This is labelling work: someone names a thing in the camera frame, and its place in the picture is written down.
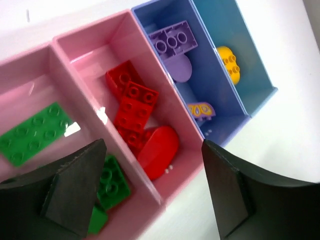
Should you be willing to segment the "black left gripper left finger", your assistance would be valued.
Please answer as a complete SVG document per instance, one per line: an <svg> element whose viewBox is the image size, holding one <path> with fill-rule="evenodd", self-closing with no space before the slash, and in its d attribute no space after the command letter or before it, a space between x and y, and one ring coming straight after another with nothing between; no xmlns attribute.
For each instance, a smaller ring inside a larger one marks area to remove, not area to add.
<svg viewBox="0 0 320 240"><path fill-rule="evenodd" d="M0 184L2 240L82 240L97 199L107 147L98 139Z"/></svg>

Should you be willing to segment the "green lego plate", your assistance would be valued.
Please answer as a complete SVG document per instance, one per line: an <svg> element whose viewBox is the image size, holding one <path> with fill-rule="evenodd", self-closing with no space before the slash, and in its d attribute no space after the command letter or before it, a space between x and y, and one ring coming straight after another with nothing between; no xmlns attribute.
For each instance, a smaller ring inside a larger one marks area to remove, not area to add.
<svg viewBox="0 0 320 240"><path fill-rule="evenodd" d="M54 102L0 136L0 153L15 167L62 137L74 121Z"/></svg>

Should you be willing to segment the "yellow rounded lego brick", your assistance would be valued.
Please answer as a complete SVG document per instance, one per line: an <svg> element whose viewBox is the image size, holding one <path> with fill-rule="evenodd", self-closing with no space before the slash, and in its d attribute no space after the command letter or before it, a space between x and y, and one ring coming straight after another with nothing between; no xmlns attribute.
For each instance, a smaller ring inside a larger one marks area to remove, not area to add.
<svg viewBox="0 0 320 240"><path fill-rule="evenodd" d="M217 48L218 54L227 70L231 81L234 85L237 85L240 81L240 67L237 64L237 58L230 48L227 46L220 46Z"/></svg>

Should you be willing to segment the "green lego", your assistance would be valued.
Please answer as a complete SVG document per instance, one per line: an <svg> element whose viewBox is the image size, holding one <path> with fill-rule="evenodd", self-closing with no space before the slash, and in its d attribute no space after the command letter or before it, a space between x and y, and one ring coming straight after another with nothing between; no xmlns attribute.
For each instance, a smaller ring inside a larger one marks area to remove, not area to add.
<svg viewBox="0 0 320 240"><path fill-rule="evenodd" d="M106 210L96 203L92 210L87 234L98 234L107 221L108 215Z"/></svg>

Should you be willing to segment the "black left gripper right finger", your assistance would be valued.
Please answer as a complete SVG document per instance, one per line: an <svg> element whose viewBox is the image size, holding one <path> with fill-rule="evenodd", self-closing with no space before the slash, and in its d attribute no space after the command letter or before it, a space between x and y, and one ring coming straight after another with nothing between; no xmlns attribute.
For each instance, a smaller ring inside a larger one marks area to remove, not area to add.
<svg viewBox="0 0 320 240"><path fill-rule="evenodd" d="M286 177L210 140L202 157L222 240L317 240L320 185Z"/></svg>

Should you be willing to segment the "purple rectangular lego brick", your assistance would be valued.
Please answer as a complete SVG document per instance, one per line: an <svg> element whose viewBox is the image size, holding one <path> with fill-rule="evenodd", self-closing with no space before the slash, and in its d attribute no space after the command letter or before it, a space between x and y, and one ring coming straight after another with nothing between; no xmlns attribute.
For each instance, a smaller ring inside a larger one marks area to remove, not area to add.
<svg viewBox="0 0 320 240"><path fill-rule="evenodd" d="M185 54L198 46L186 20L154 31L148 37L157 53L164 59Z"/></svg>

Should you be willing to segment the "red rounded lego brick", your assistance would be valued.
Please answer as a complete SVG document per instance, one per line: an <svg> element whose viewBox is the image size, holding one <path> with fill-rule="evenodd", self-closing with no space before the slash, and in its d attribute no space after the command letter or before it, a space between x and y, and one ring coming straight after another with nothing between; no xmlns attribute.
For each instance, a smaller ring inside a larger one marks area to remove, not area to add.
<svg viewBox="0 0 320 240"><path fill-rule="evenodd" d="M179 146L179 136L172 127L150 127L143 132L135 156L148 178L153 181L165 173Z"/></svg>

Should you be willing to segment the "small green lego brick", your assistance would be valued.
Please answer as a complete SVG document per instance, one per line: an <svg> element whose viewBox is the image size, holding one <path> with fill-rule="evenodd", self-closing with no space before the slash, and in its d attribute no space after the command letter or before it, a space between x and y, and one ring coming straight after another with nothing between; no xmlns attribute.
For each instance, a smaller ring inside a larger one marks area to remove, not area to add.
<svg viewBox="0 0 320 240"><path fill-rule="evenodd" d="M131 195L130 187L114 155L107 155L100 176L97 197L104 210L109 210Z"/></svg>

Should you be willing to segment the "purple flower lego brick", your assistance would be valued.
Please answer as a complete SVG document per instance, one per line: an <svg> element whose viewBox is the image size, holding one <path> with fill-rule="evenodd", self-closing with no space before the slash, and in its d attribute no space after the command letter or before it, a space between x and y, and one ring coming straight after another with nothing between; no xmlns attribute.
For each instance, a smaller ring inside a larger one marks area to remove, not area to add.
<svg viewBox="0 0 320 240"><path fill-rule="evenodd" d="M165 67L171 78L178 83L185 83L192 76L192 64L185 54L169 58Z"/></svg>

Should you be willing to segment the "purple printed lego slope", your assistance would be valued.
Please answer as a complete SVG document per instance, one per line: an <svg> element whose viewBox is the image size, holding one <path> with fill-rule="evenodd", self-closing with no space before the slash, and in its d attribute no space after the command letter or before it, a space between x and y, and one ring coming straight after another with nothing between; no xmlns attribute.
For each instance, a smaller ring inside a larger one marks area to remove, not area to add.
<svg viewBox="0 0 320 240"><path fill-rule="evenodd" d="M212 117L216 116L216 112L211 104L207 102L196 102L187 104L191 115L197 121L211 120Z"/></svg>

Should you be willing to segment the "red lego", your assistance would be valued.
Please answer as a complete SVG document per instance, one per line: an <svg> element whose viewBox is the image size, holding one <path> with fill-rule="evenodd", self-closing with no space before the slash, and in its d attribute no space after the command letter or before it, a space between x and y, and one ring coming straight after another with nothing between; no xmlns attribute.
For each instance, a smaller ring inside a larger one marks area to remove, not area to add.
<svg viewBox="0 0 320 240"><path fill-rule="evenodd" d="M159 93L129 81L121 97L114 126L128 147L139 148L144 128L155 107Z"/></svg>
<svg viewBox="0 0 320 240"><path fill-rule="evenodd" d="M131 81L145 86L142 78L140 77L130 60L127 60L120 65L108 70L105 73L105 81L109 90L113 93L118 101L121 100L128 82Z"/></svg>

